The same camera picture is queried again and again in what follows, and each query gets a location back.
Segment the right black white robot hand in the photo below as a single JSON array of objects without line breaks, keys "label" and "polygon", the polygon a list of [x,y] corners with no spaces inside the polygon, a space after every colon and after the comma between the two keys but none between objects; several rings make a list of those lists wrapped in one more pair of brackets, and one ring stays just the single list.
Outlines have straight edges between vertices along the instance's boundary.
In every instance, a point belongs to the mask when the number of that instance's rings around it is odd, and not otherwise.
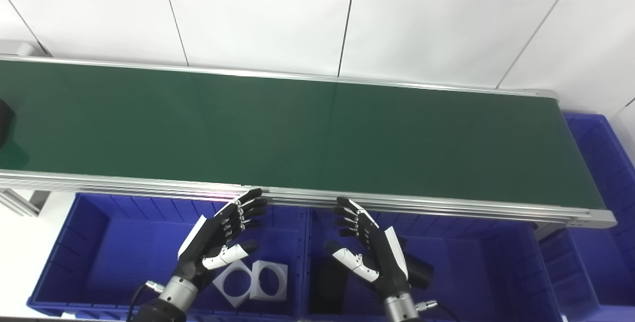
[{"label": "right black white robot hand", "polygon": [[346,197],[336,198],[333,211],[340,236],[358,239],[369,255],[354,254],[333,240],[325,243],[325,250],[383,299],[411,293],[407,263],[394,229],[381,228],[365,208]]}]

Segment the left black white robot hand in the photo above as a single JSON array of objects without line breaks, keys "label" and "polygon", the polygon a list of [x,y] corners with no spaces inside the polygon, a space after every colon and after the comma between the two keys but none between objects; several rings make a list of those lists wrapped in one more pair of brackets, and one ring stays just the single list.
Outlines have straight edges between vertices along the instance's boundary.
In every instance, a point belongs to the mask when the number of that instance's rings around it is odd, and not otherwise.
[{"label": "left black white robot hand", "polygon": [[178,282],[192,284],[202,292],[213,280],[215,271],[258,250],[258,242],[248,239],[234,243],[246,229],[259,227],[254,217],[267,207],[262,189],[252,189],[234,198],[211,218],[200,216],[182,243],[172,275]]}]

